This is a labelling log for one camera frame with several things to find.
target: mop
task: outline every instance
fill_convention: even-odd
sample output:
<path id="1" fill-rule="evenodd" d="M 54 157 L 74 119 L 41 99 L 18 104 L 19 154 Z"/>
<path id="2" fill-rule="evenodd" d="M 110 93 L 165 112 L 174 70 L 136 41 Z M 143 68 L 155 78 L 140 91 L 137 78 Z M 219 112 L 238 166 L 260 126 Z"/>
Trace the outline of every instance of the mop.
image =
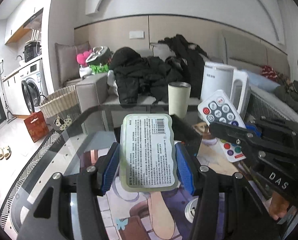
<path id="1" fill-rule="evenodd" d="M 16 116 L 14 116 L 11 113 L 11 111 L 9 110 L 9 106 L 8 106 L 7 101 L 5 99 L 4 90 L 3 90 L 3 83 L 2 83 L 2 78 L 1 78 L 2 73 L 1 73 L 1 69 L 0 69 L 0 82 L 1 82 L 2 94 L 3 94 L 3 98 L 4 98 L 4 102 L 5 102 L 5 109 L 7 110 L 7 123 L 10 123 L 10 122 L 12 122 L 13 120 L 16 119 Z"/>

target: curtain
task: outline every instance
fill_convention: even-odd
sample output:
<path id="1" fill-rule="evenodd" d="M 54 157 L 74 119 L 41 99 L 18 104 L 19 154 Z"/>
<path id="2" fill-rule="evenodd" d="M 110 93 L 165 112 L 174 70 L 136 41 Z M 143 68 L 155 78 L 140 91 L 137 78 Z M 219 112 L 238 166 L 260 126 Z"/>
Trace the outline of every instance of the curtain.
<path id="1" fill-rule="evenodd" d="M 293 0 L 277 0 L 285 31 L 290 80 L 298 80 L 298 6 Z"/>

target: red patterned cloth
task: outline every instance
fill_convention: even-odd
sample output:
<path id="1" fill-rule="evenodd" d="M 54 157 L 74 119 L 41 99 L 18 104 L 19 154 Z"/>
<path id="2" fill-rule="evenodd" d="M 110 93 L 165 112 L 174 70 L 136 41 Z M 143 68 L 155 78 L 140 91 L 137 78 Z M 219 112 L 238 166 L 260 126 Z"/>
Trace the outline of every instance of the red patterned cloth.
<path id="1" fill-rule="evenodd" d="M 274 71 L 274 69 L 271 66 L 262 66 L 262 76 L 277 82 L 277 73 L 276 71 Z"/>

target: rug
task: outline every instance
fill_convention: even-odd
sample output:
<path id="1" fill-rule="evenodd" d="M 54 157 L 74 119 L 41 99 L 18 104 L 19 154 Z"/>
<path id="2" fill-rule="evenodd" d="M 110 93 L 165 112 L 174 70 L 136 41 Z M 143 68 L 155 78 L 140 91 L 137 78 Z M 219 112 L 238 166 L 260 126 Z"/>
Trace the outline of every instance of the rug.
<path id="1" fill-rule="evenodd" d="M 4 229 L 5 223 L 7 222 L 7 218 L 9 216 L 11 205 L 14 199 L 15 194 L 33 170 L 35 165 L 39 162 L 42 156 L 47 152 L 47 150 L 51 147 L 51 145 L 57 140 L 60 135 L 54 129 L 52 129 L 48 135 L 45 137 L 44 141 L 41 143 L 40 147 L 37 151 L 33 154 L 31 159 L 27 162 L 24 166 L 20 175 L 16 178 L 14 183 L 12 184 L 9 192 L 7 193 L 7 197 L 5 198 L 2 207 L 0 209 L 0 225 Z"/>

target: white switch plate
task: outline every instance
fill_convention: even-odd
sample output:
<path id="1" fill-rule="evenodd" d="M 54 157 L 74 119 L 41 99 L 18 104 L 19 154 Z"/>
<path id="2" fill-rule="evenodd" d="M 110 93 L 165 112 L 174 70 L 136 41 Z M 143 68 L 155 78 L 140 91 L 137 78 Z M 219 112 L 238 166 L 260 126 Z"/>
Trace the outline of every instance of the white switch plate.
<path id="1" fill-rule="evenodd" d="M 129 39 L 144 39 L 144 31 L 130 31 Z"/>

